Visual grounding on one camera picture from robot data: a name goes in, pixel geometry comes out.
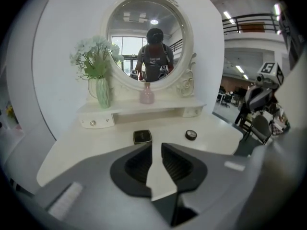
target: drawer knob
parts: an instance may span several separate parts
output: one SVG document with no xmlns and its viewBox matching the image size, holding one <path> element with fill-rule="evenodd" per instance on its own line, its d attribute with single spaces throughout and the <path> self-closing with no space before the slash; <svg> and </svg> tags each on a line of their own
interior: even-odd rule
<svg viewBox="0 0 307 230">
<path fill-rule="evenodd" d="M 96 121 L 95 120 L 90 122 L 90 126 L 95 126 L 95 125 L 96 125 Z"/>
</svg>

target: black helmet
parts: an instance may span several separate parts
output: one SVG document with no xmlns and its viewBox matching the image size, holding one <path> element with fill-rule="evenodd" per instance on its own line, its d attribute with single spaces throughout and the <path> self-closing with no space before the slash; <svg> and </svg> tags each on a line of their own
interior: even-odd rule
<svg viewBox="0 0 307 230">
<path fill-rule="evenodd" d="M 163 41 L 163 32 L 159 28 L 152 28 L 147 32 L 146 37 L 149 44 L 160 44 Z"/>
</svg>

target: green glass vase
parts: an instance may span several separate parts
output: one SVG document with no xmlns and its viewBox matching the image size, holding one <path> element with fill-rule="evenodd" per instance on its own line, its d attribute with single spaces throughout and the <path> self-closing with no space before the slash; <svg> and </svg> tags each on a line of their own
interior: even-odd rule
<svg viewBox="0 0 307 230">
<path fill-rule="evenodd" d="M 96 95 L 98 102 L 103 109 L 110 107 L 109 85 L 106 79 L 96 80 Z"/>
</svg>

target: railing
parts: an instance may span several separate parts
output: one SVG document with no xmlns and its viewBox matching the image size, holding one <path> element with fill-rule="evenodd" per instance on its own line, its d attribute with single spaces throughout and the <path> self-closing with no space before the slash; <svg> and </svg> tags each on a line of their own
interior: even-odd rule
<svg viewBox="0 0 307 230">
<path fill-rule="evenodd" d="M 222 20 L 224 34 L 244 32 L 278 33 L 279 23 L 275 14 L 257 13 L 247 14 Z"/>
<path fill-rule="evenodd" d="M 177 42 L 175 42 L 174 44 L 172 44 L 172 45 L 170 46 L 170 48 L 171 48 L 171 50 L 172 50 L 173 52 L 175 52 L 176 50 L 181 49 L 181 48 L 182 48 L 182 45 L 183 45 L 182 39 L 180 39 L 179 41 L 177 41 Z"/>
</svg>

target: white tabletop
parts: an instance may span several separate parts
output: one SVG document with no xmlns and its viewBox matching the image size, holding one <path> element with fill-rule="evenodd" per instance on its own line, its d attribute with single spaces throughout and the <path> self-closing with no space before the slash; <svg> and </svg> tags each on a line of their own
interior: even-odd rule
<svg viewBox="0 0 307 230">
<path fill-rule="evenodd" d="M 134 119 L 135 122 L 131 122 L 131 117 L 128 119 L 130 120 L 119 119 L 115 126 L 104 129 L 86 129 L 75 120 L 45 158 L 37 174 L 38 183 L 44 186 L 86 158 L 131 146 L 133 132 L 148 129 L 153 138 L 153 163 L 146 184 L 152 189 L 152 200 L 157 200 L 177 191 L 162 164 L 161 143 L 176 143 L 202 151 L 233 154 L 243 136 L 223 120 L 204 113 L 193 118 L 161 118 L 161 115 L 156 113 L 151 114 L 151 120 Z M 195 141 L 185 138 L 188 129 L 196 131 L 198 136 Z"/>
</svg>

